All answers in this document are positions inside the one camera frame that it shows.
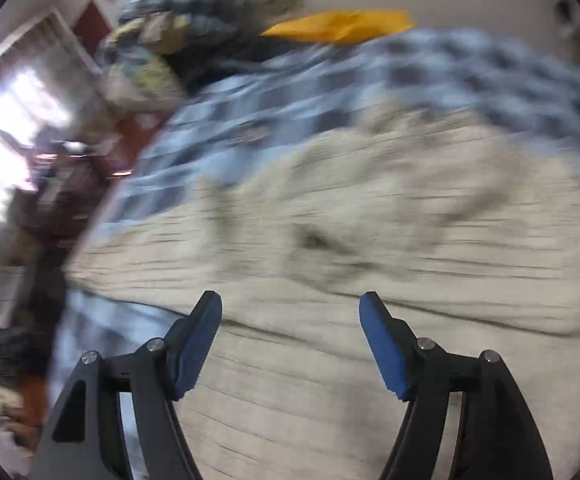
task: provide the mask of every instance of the beige blanket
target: beige blanket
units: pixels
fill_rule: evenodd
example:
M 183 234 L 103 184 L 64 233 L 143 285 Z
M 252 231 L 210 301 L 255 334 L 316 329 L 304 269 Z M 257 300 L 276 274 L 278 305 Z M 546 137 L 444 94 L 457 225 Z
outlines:
M 580 180 L 565 155 L 527 155 L 469 113 L 431 120 L 385 103 L 240 187 L 201 180 L 195 193 L 68 272 L 103 296 L 186 313 L 203 290 L 222 295 L 225 321 L 179 410 L 208 478 L 378 476 L 404 405 L 358 323 L 366 290 L 449 351 L 498 350 L 556 477 L 573 473 Z

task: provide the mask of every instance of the blue rubber pad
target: blue rubber pad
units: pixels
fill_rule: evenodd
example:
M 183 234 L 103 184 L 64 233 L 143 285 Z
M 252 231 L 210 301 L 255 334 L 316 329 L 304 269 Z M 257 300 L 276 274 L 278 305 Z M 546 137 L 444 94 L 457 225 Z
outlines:
M 193 322 L 194 326 L 179 354 L 178 373 L 174 383 L 178 399 L 195 387 L 223 313 L 221 297 L 215 292 L 211 293 L 201 311 L 197 311 L 198 308 L 199 306 L 195 307 L 185 320 L 188 323 Z
M 385 386 L 396 393 L 400 400 L 410 400 L 412 385 L 407 377 L 407 351 L 399 348 L 395 341 L 395 334 L 390 330 L 390 324 L 395 320 L 375 292 L 366 292 L 361 296 L 359 319 Z

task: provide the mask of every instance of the yellow cloth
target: yellow cloth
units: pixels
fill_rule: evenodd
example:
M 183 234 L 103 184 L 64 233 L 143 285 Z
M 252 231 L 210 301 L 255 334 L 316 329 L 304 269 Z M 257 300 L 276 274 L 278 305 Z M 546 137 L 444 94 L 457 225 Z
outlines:
M 262 36 L 314 43 L 361 43 L 414 26 L 407 10 L 331 10 L 278 23 Z

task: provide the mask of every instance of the bed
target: bed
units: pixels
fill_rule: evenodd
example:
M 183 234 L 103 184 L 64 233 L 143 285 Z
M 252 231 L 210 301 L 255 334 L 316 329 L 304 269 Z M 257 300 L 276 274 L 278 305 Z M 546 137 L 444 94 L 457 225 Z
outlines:
M 580 70 L 516 40 L 416 28 L 356 46 L 297 45 L 248 67 L 203 86 L 175 113 L 116 189 L 92 228 L 93 240 L 184 203 L 199 175 L 226 186 L 247 180 L 314 135 L 349 125 L 386 92 L 411 107 L 475 110 L 528 150 L 572 149 L 580 171 Z M 192 306 L 196 298 L 186 301 Z M 164 335 L 178 316 L 71 289 L 55 338 L 50 401 L 84 351 L 104 357 L 134 351 Z M 131 463 L 141 472 L 128 396 L 122 406 Z M 577 467 L 563 466 L 556 477 L 569 478 Z M 228 473 L 213 472 L 217 478 Z

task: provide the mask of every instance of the yellow patterned fabric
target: yellow patterned fabric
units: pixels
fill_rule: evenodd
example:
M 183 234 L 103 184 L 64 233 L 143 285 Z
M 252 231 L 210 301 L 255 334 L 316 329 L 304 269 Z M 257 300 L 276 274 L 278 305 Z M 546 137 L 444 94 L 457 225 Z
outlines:
M 415 25 L 407 10 L 333 10 L 278 23 L 262 36 L 311 43 L 361 43 Z

